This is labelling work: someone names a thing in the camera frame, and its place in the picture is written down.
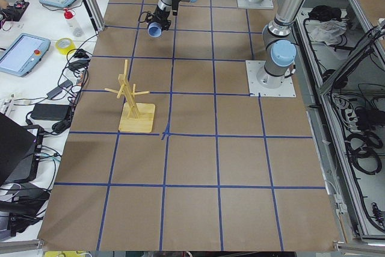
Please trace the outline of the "light blue cup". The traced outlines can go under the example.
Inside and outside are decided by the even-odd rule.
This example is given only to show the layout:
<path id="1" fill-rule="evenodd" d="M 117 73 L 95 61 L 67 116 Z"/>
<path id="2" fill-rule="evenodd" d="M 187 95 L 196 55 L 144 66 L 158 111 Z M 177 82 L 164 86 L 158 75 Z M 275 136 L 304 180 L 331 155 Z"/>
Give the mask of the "light blue cup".
<path id="1" fill-rule="evenodd" d="M 160 37 L 162 35 L 162 25 L 157 22 L 152 22 L 148 25 L 147 32 L 151 37 Z"/>

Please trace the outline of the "red cap squeeze bottle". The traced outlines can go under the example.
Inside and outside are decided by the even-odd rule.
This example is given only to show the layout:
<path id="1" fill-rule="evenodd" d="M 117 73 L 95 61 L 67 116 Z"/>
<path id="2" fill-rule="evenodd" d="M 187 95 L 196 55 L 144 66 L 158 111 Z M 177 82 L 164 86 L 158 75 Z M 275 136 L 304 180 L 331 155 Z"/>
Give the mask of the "red cap squeeze bottle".
<path id="1" fill-rule="evenodd" d="M 84 34 L 80 24 L 75 18 L 75 15 L 67 8 L 64 9 L 64 18 L 75 37 L 80 37 Z"/>

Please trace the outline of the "yellow tape roll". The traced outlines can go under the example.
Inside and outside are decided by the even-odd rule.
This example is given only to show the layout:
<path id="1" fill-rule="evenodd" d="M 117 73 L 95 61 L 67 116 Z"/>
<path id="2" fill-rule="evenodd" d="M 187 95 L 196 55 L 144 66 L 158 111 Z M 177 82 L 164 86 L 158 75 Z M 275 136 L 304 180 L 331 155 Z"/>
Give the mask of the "yellow tape roll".
<path id="1" fill-rule="evenodd" d="M 75 51 L 76 46 L 72 39 L 70 38 L 61 38 L 58 39 L 55 43 L 55 47 L 61 55 L 67 55 Z"/>

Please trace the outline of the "near teach pendant tablet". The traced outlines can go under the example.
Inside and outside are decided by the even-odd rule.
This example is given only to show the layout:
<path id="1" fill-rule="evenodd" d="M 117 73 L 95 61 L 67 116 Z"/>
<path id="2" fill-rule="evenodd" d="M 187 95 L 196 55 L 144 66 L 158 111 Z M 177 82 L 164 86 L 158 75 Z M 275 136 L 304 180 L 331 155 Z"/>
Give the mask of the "near teach pendant tablet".
<path id="1" fill-rule="evenodd" d="M 25 76 L 49 50 L 49 39 L 21 33 L 1 56 L 1 72 Z"/>

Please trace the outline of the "black power adapter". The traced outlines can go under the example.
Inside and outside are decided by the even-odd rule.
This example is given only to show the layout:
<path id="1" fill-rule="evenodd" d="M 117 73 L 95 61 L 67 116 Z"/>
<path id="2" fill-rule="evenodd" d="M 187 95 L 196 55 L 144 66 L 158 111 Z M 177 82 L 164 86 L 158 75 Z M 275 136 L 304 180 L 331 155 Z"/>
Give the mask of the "black power adapter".
<path id="1" fill-rule="evenodd" d="M 70 111 L 69 105 L 61 104 L 35 104 L 31 118 L 34 120 L 64 120 Z"/>

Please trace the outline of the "white crumpled cloth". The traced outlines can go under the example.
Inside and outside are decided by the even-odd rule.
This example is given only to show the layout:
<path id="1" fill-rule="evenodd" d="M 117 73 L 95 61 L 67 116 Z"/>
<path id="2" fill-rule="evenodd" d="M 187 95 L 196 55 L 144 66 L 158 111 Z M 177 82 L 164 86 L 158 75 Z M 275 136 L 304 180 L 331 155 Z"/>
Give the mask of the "white crumpled cloth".
<path id="1" fill-rule="evenodd" d="M 337 20 L 321 22 L 309 34 L 311 41 L 336 45 L 347 31 L 347 24 Z"/>

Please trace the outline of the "black laptop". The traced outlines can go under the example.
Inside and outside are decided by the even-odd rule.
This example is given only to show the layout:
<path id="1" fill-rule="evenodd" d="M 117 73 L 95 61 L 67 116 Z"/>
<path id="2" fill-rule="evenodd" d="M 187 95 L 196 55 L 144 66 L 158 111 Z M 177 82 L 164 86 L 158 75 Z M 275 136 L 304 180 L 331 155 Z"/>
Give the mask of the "black laptop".
<path id="1" fill-rule="evenodd" d="M 1 184 L 24 183 L 36 178 L 43 128 L 20 126 L 1 114 Z"/>

